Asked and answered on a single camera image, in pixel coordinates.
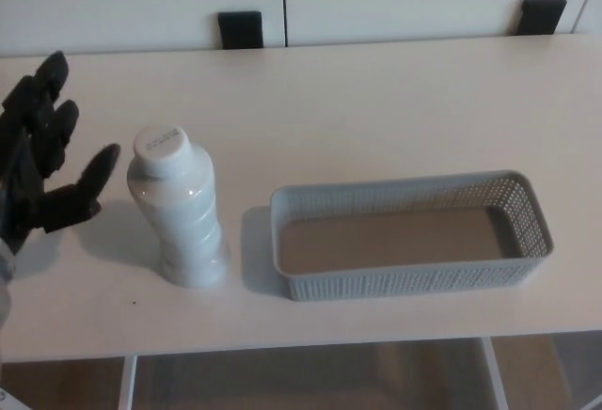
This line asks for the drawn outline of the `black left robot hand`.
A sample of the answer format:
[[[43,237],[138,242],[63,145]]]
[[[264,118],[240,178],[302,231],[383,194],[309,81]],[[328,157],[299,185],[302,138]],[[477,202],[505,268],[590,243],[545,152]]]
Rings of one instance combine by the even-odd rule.
[[[120,154],[113,143],[101,149],[79,180],[52,191],[44,182],[65,163],[79,108],[72,100],[55,106],[69,76],[60,50],[26,75],[1,106],[1,242],[15,255],[30,232],[50,233],[86,222],[102,208],[99,195]]]

